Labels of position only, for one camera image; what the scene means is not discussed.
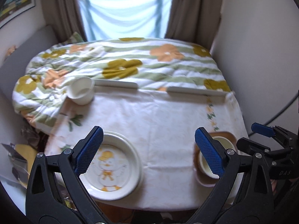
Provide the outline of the cream ceramic bowl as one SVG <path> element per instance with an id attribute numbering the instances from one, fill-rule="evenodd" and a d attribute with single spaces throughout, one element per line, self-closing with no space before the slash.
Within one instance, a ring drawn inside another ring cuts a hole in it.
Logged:
<path id="1" fill-rule="evenodd" d="M 205 135 L 195 136 L 196 144 L 200 149 L 199 168 L 210 178 L 218 180 L 224 173 L 224 160 L 212 145 L 218 141 L 224 149 L 235 151 L 233 142 L 224 136 L 213 136 L 212 140 Z"/>

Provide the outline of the beige plastic basin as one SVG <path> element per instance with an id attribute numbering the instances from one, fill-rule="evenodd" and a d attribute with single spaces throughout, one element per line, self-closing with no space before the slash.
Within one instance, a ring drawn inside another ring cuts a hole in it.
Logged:
<path id="1" fill-rule="evenodd" d="M 236 149 L 235 136 L 227 131 L 208 133 L 200 127 L 195 131 L 193 163 L 195 176 L 200 185 L 214 187 L 224 174 L 227 165 L 225 150 Z"/>

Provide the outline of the duck pattern plate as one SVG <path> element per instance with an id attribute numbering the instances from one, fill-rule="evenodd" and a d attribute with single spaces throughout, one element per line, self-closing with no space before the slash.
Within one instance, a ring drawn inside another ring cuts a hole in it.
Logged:
<path id="1" fill-rule="evenodd" d="M 127 138 L 105 131 L 102 144 L 80 179 L 95 200 L 120 200 L 140 186 L 143 180 L 142 162 Z"/>

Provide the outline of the cream floral tablecloth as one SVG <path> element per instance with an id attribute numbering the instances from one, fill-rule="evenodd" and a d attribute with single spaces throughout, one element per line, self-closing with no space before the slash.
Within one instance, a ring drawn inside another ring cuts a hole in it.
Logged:
<path id="1" fill-rule="evenodd" d="M 85 106 L 66 100 L 45 147 L 60 154 L 84 139 L 94 126 L 127 138 L 136 148 L 143 180 L 129 196 L 97 201 L 127 209 L 181 211 L 202 205 L 213 187 L 199 184 L 193 163 L 195 131 L 227 131 L 236 140 L 247 137 L 242 113 L 233 93 L 225 96 L 163 91 L 98 88 Z"/>

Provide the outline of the floral striped quilt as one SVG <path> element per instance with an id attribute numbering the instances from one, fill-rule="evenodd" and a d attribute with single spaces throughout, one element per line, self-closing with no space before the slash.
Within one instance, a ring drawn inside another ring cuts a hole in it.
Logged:
<path id="1" fill-rule="evenodd" d="M 162 38 L 85 42 L 74 33 L 29 61 L 13 89 L 14 111 L 49 133 L 67 87 L 81 77 L 133 82 L 140 89 L 153 91 L 170 86 L 230 90 L 209 50 L 201 45 Z"/>

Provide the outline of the grey headboard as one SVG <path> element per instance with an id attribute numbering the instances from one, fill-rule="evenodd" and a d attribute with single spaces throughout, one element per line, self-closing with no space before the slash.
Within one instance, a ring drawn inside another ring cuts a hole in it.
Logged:
<path id="1" fill-rule="evenodd" d="M 38 53 L 58 43 L 50 25 L 38 30 L 17 48 L 1 66 L 1 93 L 12 101 L 12 93 L 17 80 L 25 74 L 30 60 Z"/>

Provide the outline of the right brown curtain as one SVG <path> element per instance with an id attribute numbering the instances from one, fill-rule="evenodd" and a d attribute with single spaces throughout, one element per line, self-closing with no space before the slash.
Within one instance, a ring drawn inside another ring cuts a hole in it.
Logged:
<path id="1" fill-rule="evenodd" d="M 221 22 L 223 0 L 172 0 L 165 38 L 211 49 Z"/>

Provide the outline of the brown curtain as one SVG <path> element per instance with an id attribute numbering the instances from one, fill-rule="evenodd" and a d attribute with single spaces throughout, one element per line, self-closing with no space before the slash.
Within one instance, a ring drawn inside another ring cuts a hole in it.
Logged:
<path id="1" fill-rule="evenodd" d="M 78 0 L 41 0 L 41 8 L 46 24 L 53 28 L 59 41 L 65 41 L 74 32 L 87 40 Z"/>
<path id="2" fill-rule="evenodd" d="M 221 22 L 223 0 L 172 0 L 165 38 L 211 49 Z"/>

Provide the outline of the blue window cloth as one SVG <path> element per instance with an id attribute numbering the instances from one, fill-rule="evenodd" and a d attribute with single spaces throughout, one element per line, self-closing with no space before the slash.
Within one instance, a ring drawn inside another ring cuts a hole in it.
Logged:
<path id="1" fill-rule="evenodd" d="M 172 0 L 79 0 L 89 41 L 164 38 Z"/>

